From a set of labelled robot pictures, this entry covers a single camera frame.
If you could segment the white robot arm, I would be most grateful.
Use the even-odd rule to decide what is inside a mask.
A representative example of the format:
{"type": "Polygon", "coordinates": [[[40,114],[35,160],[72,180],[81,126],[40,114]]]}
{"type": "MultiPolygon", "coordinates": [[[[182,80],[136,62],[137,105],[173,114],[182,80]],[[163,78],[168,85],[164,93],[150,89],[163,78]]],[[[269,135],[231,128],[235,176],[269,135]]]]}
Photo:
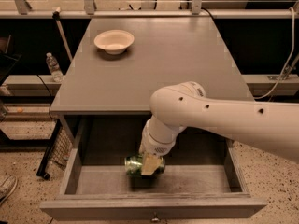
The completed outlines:
{"type": "Polygon", "coordinates": [[[149,106],[139,149],[142,175],[153,175],[188,127],[299,162],[299,104],[209,99],[199,84],[185,82],[160,88],[149,106]]]}

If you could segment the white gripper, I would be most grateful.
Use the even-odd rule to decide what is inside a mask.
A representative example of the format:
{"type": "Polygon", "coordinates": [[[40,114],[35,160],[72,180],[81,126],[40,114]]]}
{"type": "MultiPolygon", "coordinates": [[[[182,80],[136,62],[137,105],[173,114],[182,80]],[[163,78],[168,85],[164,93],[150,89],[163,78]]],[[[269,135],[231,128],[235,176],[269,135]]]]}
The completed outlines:
{"type": "Polygon", "coordinates": [[[166,155],[175,145],[177,131],[165,125],[154,125],[147,123],[142,131],[139,152],[143,155],[142,175],[153,175],[163,163],[158,156],[166,155]]]}

